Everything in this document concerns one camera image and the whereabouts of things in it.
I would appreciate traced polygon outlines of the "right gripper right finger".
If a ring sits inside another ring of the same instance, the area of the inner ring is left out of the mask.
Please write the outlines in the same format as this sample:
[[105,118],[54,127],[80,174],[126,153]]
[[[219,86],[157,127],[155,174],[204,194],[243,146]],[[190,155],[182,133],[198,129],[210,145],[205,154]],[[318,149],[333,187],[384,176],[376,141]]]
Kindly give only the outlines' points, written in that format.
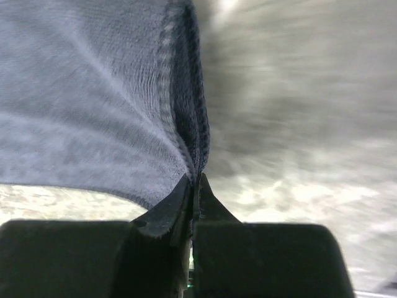
[[323,225],[243,223],[202,176],[194,195],[195,297],[353,297],[340,246]]

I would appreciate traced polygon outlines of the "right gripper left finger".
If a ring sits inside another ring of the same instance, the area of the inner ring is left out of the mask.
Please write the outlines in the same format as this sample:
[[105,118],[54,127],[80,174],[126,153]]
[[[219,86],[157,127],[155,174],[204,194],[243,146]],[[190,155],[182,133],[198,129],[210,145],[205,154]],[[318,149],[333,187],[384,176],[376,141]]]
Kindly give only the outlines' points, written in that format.
[[130,222],[11,220],[1,226],[2,297],[182,297],[191,185],[182,178]]

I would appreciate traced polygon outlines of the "dark blue towel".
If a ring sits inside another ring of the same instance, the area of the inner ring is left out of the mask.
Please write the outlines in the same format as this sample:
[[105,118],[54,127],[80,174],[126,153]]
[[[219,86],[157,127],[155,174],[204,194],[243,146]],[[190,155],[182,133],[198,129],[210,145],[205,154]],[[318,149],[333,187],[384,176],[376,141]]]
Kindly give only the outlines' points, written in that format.
[[190,1],[2,1],[1,182],[149,209],[209,152]]

